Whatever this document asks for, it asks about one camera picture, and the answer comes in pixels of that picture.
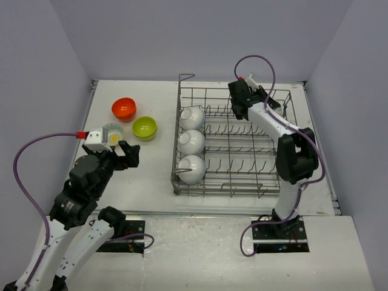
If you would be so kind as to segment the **lime green bowl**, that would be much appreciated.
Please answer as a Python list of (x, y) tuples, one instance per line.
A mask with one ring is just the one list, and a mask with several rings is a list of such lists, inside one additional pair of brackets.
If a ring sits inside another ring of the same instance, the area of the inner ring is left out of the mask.
[(147, 136), (154, 130), (157, 130), (157, 123), (149, 116), (139, 117), (132, 124), (132, 132), (139, 132), (141, 135)]
[(145, 136), (145, 135), (141, 135), (139, 132), (136, 133), (136, 132), (133, 132), (134, 136), (140, 140), (140, 141), (144, 141), (144, 142), (148, 142), (148, 141), (151, 141), (155, 138), (156, 136), (156, 133), (157, 133), (157, 130), (154, 130), (151, 134)]

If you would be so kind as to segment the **beige blue patterned bowl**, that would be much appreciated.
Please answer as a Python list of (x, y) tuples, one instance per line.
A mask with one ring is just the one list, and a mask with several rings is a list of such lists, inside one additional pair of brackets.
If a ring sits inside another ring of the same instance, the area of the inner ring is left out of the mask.
[(110, 123), (103, 126), (107, 132), (107, 144), (117, 146), (120, 141), (125, 140), (124, 128), (117, 123)]

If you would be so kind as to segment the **orange bowl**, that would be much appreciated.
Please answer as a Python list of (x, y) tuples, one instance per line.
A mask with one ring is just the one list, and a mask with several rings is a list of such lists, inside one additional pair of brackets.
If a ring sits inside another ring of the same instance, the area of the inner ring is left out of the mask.
[(136, 102), (128, 97), (120, 98), (112, 104), (112, 113), (117, 118), (132, 115), (136, 109)]
[(121, 122), (130, 122), (135, 117), (136, 111), (136, 107), (120, 107), (115, 116)]

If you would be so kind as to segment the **floral patterned bowl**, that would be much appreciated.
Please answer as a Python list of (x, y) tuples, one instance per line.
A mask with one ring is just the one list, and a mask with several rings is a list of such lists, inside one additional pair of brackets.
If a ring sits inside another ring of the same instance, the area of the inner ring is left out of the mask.
[(283, 116), (283, 115), (285, 115), (285, 113), (286, 113), (286, 106), (284, 106), (284, 105), (281, 105), (280, 103), (276, 103), (275, 105), (274, 105), (274, 111), (278, 114), (278, 115), (281, 115), (281, 116)]

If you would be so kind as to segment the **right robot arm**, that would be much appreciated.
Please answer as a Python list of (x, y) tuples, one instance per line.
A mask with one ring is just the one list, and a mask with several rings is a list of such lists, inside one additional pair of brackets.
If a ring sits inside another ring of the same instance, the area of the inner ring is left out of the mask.
[(298, 219), (298, 206), (304, 184), (318, 168), (315, 135), (312, 129), (301, 129), (282, 117), (281, 105), (261, 85), (242, 78), (228, 83), (232, 112), (263, 130), (276, 147), (275, 167), (280, 178), (280, 194), (272, 217), (258, 225), (271, 230), (277, 238), (292, 231)]

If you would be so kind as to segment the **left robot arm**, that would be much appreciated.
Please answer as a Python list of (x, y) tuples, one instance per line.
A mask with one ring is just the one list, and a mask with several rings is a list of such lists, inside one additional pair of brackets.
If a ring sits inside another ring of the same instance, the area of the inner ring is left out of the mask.
[(90, 257), (110, 238), (125, 234), (125, 216), (113, 207), (102, 209), (96, 225), (77, 243), (71, 243), (97, 207), (115, 171), (139, 165), (139, 145), (120, 141), (124, 155), (113, 148), (86, 154), (75, 161), (62, 192), (45, 217), (46, 234), (39, 242), (29, 266), (22, 276), (5, 290), (67, 290), (71, 280)]

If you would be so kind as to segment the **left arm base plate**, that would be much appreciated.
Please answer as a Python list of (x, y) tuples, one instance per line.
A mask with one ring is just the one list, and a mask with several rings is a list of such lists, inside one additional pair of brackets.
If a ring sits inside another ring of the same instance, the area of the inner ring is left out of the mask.
[[(122, 238), (124, 236), (144, 233), (146, 222), (139, 219), (127, 219), (123, 225), (115, 230), (112, 239)], [(145, 249), (144, 236), (137, 236), (132, 239), (122, 239), (103, 244), (97, 249), (97, 253), (140, 253), (143, 254)]]

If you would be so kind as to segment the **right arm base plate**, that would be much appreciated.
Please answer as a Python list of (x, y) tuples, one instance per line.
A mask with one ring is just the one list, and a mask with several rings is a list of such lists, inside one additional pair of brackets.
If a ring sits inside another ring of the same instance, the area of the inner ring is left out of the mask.
[(310, 252), (306, 228), (300, 216), (284, 224), (254, 226), (252, 238), (256, 254)]

